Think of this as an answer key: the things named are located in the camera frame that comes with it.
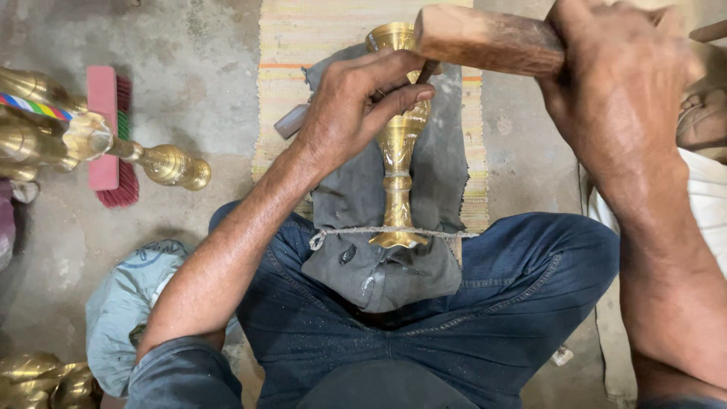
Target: green bristles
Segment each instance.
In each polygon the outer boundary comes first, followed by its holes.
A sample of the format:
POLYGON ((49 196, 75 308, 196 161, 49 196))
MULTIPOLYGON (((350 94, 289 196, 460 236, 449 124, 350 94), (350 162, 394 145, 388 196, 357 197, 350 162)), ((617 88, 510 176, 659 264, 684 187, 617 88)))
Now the green bristles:
POLYGON ((121 111, 116 112, 116 127, 119 129, 119 139, 129 140, 129 117, 121 111))

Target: concrete floor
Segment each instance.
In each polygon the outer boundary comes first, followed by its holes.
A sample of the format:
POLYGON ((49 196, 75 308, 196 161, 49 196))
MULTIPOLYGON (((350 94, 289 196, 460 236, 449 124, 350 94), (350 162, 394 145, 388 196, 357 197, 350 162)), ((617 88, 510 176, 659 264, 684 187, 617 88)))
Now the concrete floor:
MULTIPOLYGON (((199 152, 214 171, 197 193, 162 188, 137 172, 140 201, 125 210, 106 210, 95 199, 85 187, 85 166, 68 175, 44 172, 40 197, 18 210, 24 226, 17 254, 0 272, 0 357, 44 350, 83 360, 84 303, 110 269, 155 239, 198 243, 214 210, 252 186, 260 0, 142 3, 0 0, 3 66, 45 71, 74 92, 83 91, 85 66, 119 67, 134 82, 134 138, 199 152)), ((720 0, 682 3, 689 26, 727 17, 720 0)), ((475 0, 475 8, 539 18, 551 4, 475 0)), ((536 210, 581 213, 576 159, 547 117, 534 80, 485 72, 482 104, 491 222, 536 210)), ((603 390, 593 314, 566 345, 575 358, 563 367, 547 363, 523 390, 524 406, 614 408, 603 390)), ((252 370, 249 362, 241 366, 252 370)))

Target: foot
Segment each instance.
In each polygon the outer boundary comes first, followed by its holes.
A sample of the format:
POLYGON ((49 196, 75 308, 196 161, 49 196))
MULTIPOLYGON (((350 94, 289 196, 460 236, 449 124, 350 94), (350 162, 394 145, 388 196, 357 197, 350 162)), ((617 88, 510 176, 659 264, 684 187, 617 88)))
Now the foot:
POLYGON ((682 103, 677 146, 689 151, 727 146, 727 92, 714 90, 682 103))

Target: lap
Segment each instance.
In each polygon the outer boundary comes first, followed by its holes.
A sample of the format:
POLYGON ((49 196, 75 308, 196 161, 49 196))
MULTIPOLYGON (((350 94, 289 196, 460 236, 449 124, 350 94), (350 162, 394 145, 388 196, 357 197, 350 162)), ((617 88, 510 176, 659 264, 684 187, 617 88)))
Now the lap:
POLYGON ((238 308, 266 373, 261 408, 294 406, 335 367, 377 359, 416 362, 480 406, 517 407, 520 388, 618 269, 618 239, 605 226, 578 215, 517 215, 465 240, 457 294, 378 314, 375 328, 301 273, 314 233, 291 215, 238 308))

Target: right hand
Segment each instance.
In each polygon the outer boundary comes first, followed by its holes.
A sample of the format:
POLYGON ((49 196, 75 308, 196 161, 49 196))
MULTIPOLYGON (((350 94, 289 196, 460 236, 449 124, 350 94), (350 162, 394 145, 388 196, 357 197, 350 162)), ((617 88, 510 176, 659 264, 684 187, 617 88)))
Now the right hand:
POLYGON ((557 0, 549 16, 566 46, 563 75, 538 79, 555 126, 604 194, 664 171, 684 178, 679 102, 703 70, 676 10, 589 3, 557 0))

